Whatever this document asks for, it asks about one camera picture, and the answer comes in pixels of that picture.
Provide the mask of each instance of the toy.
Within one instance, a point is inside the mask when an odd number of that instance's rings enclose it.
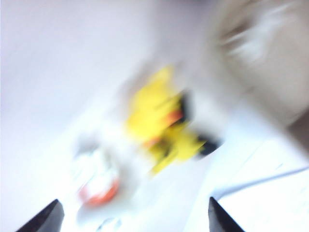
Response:
[[[172,68],[165,67],[151,76],[149,84],[132,100],[126,124],[129,132],[155,161],[158,173],[175,160],[187,160],[196,153],[208,155],[218,145],[188,130],[185,94],[169,86]]]

